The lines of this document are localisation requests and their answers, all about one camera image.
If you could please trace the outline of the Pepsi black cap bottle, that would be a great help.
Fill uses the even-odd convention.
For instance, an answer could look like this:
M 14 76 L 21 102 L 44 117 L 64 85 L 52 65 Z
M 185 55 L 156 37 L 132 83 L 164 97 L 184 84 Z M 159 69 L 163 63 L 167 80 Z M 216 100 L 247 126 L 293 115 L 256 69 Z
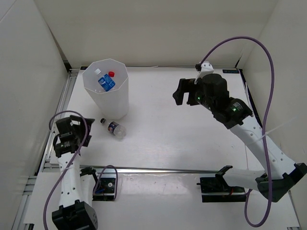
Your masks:
M 105 126 L 111 134 L 119 139 L 123 139 L 126 136 L 126 128 L 115 121 L 110 121 L 105 118 L 100 120 L 100 123 Z

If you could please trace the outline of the blue label white cap bottle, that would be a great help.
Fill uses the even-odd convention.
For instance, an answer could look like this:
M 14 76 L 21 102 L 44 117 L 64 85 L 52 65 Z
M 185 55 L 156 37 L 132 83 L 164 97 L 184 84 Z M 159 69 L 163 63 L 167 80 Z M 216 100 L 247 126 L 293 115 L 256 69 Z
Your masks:
M 108 74 L 103 74 L 100 69 L 96 69 L 94 72 L 98 77 L 97 82 L 104 89 L 104 91 L 108 92 L 115 87 L 116 83 Z

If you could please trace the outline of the red label plastic bottle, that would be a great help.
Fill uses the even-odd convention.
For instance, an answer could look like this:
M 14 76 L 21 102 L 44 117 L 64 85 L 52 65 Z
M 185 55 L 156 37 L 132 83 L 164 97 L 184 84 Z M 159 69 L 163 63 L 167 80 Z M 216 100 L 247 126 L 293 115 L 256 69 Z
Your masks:
M 109 72 L 108 72 L 108 75 L 109 75 L 110 77 L 114 77 L 114 76 L 115 76 L 115 73 L 114 73 L 113 71 L 109 71 Z

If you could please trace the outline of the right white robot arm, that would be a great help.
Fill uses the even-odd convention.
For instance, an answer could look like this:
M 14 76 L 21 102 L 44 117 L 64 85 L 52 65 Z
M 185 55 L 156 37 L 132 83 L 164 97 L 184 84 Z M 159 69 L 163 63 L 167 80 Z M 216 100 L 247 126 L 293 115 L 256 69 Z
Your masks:
M 227 165 L 215 174 L 210 192 L 230 191 L 242 187 L 259 191 L 266 199 L 278 202 L 307 173 L 304 163 L 296 163 L 272 141 L 264 137 L 252 110 L 238 98 L 229 95 L 227 81 L 219 74 L 208 74 L 198 79 L 180 79 L 173 98 L 177 105 L 183 103 L 202 105 L 226 129 L 236 135 L 252 152 L 263 170 L 249 171 Z

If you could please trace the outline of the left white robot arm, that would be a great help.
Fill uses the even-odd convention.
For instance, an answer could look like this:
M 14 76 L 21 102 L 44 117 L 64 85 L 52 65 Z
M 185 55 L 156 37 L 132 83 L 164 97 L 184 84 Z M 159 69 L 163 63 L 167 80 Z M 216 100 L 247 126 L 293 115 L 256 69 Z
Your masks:
M 53 148 L 58 159 L 60 175 L 59 208 L 52 212 L 58 230 L 96 230 L 98 219 L 92 207 L 93 192 L 101 181 L 92 167 L 80 168 L 79 147 L 87 147 L 93 118 L 70 115 L 56 121 L 58 130 Z

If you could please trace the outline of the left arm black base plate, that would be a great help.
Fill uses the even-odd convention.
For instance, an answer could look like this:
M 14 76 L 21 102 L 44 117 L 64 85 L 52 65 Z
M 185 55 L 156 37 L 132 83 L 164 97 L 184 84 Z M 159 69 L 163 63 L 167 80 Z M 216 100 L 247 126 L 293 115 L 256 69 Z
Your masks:
M 115 201 L 117 196 L 117 177 L 101 177 L 93 195 L 93 201 Z

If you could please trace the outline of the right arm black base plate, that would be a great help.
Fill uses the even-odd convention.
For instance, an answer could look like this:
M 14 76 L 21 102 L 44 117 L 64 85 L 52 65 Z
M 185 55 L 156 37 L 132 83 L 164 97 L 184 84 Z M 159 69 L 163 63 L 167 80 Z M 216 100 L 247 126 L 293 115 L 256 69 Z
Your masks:
M 246 191 L 243 187 L 223 185 L 215 177 L 201 177 L 196 185 L 201 188 L 203 203 L 245 202 Z

